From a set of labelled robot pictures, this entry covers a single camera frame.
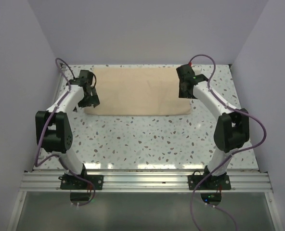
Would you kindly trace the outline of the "aluminium front rail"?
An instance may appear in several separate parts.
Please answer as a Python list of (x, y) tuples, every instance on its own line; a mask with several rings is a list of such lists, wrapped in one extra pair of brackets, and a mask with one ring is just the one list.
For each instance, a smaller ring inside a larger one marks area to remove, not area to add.
[[(96, 170), (89, 175), (103, 175), (103, 193), (187, 193), (192, 169)], [(36, 170), (24, 173), (19, 190), (23, 192), (60, 192), (61, 171)], [(267, 173), (229, 170), (232, 193), (269, 193), (272, 185)]]

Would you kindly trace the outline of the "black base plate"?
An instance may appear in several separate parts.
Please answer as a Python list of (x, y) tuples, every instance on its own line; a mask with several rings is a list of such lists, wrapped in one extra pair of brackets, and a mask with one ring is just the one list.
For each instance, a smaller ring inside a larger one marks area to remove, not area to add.
[(193, 174), (187, 176), (189, 190), (231, 190), (229, 176), (224, 173), (220, 176), (209, 176), (201, 184), (199, 182), (207, 175), (194, 171)]
[(102, 190), (104, 184), (103, 175), (86, 175), (81, 179), (81, 176), (63, 174), (58, 179), (61, 181), (61, 190)]

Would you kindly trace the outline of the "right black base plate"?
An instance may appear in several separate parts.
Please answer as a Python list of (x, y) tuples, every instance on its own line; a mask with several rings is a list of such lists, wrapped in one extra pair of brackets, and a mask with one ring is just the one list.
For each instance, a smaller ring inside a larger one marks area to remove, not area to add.
[(231, 190), (229, 176), (224, 173), (220, 176), (209, 176), (201, 184), (199, 182), (207, 175), (194, 171), (193, 174), (187, 176), (189, 190)]

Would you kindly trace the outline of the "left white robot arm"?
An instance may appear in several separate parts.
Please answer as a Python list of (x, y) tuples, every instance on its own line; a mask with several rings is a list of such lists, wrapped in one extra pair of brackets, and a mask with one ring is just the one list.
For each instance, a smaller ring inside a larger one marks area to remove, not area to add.
[(65, 174), (73, 176), (71, 182), (78, 189), (85, 188), (89, 178), (83, 174), (84, 164), (71, 148), (73, 133), (68, 115), (74, 109), (96, 107), (100, 104), (96, 82), (93, 72), (80, 70), (77, 78), (67, 80), (66, 88), (57, 101), (35, 115), (38, 149), (34, 166), (39, 167), (50, 158), (56, 157)]

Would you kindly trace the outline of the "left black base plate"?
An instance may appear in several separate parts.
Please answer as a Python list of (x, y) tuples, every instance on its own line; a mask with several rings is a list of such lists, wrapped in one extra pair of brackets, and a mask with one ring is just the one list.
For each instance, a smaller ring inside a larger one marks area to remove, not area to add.
[(81, 176), (63, 174), (58, 179), (61, 181), (61, 190), (102, 190), (104, 184), (103, 175), (86, 175), (81, 179)]

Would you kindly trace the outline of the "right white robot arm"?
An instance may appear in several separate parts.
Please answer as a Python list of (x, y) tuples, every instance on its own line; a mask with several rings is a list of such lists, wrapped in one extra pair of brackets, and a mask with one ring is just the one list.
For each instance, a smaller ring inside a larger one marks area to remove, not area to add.
[(189, 64), (176, 69), (179, 78), (179, 97), (199, 100), (217, 120), (214, 130), (215, 153), (206, 167), (203, 184), (214, 189), (220, 183), (220, 176), (227, 172), (234, 151), (240, 150), (249, 140), (249, 119), (246, 109), (236, 112), (236, 107), (211, 89), (205, 75), (197, 75)]

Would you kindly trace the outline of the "beige cloth wrap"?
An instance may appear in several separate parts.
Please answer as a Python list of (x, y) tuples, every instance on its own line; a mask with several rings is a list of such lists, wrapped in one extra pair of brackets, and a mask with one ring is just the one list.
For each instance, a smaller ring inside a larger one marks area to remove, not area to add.
[(172, 68), (95, 68), (100, 104), (84, 109), (98, 116), (188, 115), (188, 99), (179, 98), (179, 78)]

